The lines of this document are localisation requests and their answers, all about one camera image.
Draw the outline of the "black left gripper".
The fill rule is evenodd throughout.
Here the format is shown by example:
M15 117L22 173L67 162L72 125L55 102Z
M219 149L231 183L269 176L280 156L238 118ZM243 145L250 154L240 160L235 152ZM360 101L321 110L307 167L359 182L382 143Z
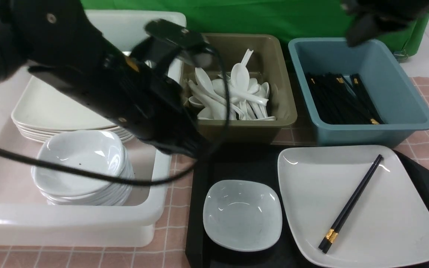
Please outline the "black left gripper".
M89 21L40 22L28 32L31 74L166 154L199 159L209 142L182 105L182 87L166 73L180 54L208 47L204 36L158 19L127 57Z

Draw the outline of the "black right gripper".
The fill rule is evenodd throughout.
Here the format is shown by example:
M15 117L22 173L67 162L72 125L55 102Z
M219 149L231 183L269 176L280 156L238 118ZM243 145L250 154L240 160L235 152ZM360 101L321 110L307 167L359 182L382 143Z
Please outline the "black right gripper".
M343 0L341 8L353 20L345 33L349 47L400 32L429 13L429 0Z

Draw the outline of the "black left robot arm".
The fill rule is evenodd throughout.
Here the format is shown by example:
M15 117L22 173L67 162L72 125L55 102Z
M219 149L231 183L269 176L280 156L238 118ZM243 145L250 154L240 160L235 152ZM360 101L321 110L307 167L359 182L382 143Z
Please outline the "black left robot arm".
M60 93L166 154L199 159L212 146L167 75L172 62L201 63L203 35L155 19L126 56L79 0L0 0L0 83L22 66Z

